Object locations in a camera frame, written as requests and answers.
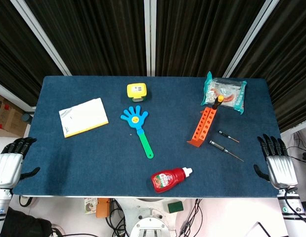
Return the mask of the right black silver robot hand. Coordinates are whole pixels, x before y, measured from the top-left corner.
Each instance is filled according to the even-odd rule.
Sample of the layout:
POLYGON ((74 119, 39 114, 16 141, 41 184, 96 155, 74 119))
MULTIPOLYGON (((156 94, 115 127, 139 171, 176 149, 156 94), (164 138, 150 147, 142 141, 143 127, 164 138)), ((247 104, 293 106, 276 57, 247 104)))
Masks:
POLYGON ((280 138, 269 137, 266 134, 263 137, 258 136, 257 139, 267 164, 268 174, 263 173, 257 164, 254 164, 255 173, 278 190, 296 187, 296 171, 284 142, 280 138))

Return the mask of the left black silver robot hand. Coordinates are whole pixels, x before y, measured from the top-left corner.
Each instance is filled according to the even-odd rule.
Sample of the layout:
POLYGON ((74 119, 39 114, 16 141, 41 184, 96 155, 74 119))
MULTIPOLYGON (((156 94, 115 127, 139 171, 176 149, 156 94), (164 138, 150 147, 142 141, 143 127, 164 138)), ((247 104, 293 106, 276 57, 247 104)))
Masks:
POLYGON ((0 189, 13 189, 20 180, 35 176, 40 168, 22 173, 22 166, 30 146, 36 138, 18 138, 4 147, 0 153, 0 189))

